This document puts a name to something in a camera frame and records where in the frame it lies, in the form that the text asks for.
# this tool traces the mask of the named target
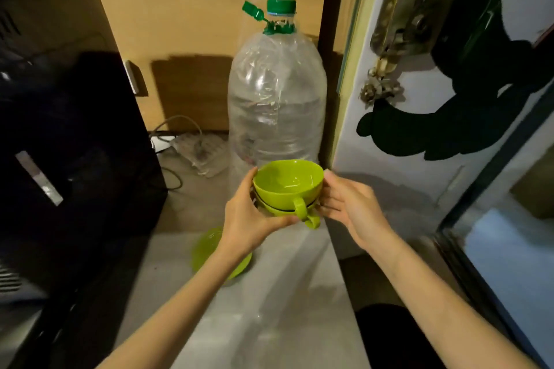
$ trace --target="white door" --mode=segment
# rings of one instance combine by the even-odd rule
[[[373,186],[392,226],[412,238],[437,229],[554,77],[544,38],[554,0],[455,0],[433,52],[398,65],[403,97],[366,109],[359,93],[377,57],[369,41],[381,2],[332,167]]]

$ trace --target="clear plastic bottle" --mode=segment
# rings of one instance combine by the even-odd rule
[[[317,161],[327,78],[315,45],[294,24],[295,0],[268,0],[267,22],[240,49],[229,76],[230,190],[247,171],[279,159]]]

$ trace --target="person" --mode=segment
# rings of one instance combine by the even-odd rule
[[[243,258],[295,216],[267,217],[250,196],[252,169],[225,206],[222,238],[204,266],[98,369],[168,369]],[[373,190],[325,171],[322,216],[342,222],[387,276],[448,369],[537,366],[462,300],[391,228]]]

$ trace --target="person's left hand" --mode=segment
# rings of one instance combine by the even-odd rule
[[[246,174],[225,206],[225,223],[218,249],[237,259],[259,247],[270,233],[299,221],[295,215],[267,217],[254,206],[250,187],[257,171],[255,167]]]

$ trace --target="shiny black surface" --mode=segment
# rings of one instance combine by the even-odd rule
[[[0,0],[0,72],[0,258],[49,296],[10,367],[93,368],[113,346],[163,176],[100,0]]]

